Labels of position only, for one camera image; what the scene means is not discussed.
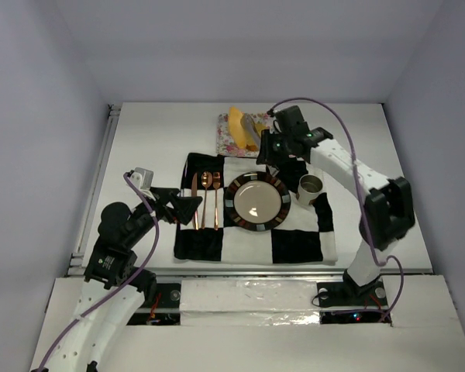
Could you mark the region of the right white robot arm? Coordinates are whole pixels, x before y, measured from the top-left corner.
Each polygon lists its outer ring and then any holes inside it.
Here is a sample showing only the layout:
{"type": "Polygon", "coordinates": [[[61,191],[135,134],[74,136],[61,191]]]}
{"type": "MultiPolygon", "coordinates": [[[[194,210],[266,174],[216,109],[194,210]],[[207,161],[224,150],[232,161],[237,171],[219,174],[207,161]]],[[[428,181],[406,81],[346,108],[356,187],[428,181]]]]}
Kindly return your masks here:
{"type": "Polygon", "coordinates": [[[289,157],[301,158],[325,172],[358,201],[361,244],[343,273],[340,294],[357,298],[372,290],[381,268],[392,259],[398,241],[415,226],[412,187],[404,177],[390,178],[357,159],[354,146],[344,149],[322,127],[310,129],[293,105],[272,107],[268,113],[277,128],[260,136],[257,163],[279,167],[289,157]]]}

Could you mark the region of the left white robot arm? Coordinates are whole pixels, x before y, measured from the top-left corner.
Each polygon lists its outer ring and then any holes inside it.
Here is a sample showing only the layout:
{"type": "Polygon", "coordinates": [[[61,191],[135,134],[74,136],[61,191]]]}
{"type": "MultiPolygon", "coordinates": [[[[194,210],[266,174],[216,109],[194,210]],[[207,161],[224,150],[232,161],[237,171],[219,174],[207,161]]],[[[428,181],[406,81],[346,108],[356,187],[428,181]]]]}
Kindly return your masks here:
{"type": "Polygon", "coordinates": [[[184,197],[176,188],[138,190],[141,203],[107,205],[98,239],[69,325],[53,341],[39,371],[101,371],[135,311],[157,293],[155,273],[137,267],[133,247],[160,221],[189,223],[202,197],[184,197]]]}

